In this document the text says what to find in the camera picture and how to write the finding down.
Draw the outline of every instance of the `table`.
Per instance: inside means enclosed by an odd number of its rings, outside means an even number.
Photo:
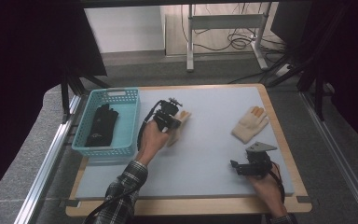
[[[296,163],[290,152],[290,148],[284,138],[281,126],[275,115],[273,106],[263,85],[208,85],[208,86],[171,86],[171,87],[142,87],[141,91],[169,90],[169,89],[210,89],[210,88],[244,88],[256,87],[267,111],[269,122],[275,133],[279,148],[281,149],[284,162],[292,178],[295,193],[286,196],[285,206],[290,213],[309,212],[312,208],[308,200],[308,193],[296,168]],[[70,200],[76,199],[76,190],[88,159],[83,158],[77,173],[76,182],[71,192]],[[84,217],[102,201],[82,201],[75,207],[67,206],[66,214],[71,217]],[[263,214],[269,210],[255,196],[249,197],[209,197],[197,199],[148,199],[138,200],[135,206],[136,216],[163,216],[163,215],[223,215],[223,214]]]

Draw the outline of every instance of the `person's left hand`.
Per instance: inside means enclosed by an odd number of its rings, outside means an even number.
[[[149,121],[145,126],[142,135],[141,148],[136,156],[136,160],[143,165],[150,163],[158,151],[164,147],[170,133],[170,130],[166,133],[162,133],[153,119]]]

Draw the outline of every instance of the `gray floor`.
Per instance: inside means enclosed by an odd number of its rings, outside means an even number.
[[[198,56],[194,73],[186,72],[184,57],[164,57],[161,52],[138,52],[104,55],[108,77],[101,80],[115,86],[160,86],[226,84],[234,79],[260,72],[253,54]],[[237,83],[255,83],[261,76]],[[298,77],[268,89],[286,140],[292,150],[310,199],[312,211],[297,214],[299,223],[358,223],[358,203],[338,170],[324,140],[315,127],[307,107],[296,91]],[[84,80],[88,89],[98,88]],[[328,97],[324,98],[325,124],[335,136],[348,163],[358,176],[358,135],[339,115]],[[61,123],[61,89],[45,95],[39,119],[23,144],[16,160],[0,183],[0,223],[13,223],[48,148]],[[32,219],[33,223],[81,223],[64,213],[62,203],[68,198],[81,157],[64,147],[48,189]],[[223,217],[221,223],[243,223],[242,216]],[[176,223],[179,219],[156,219],[153,223]]]

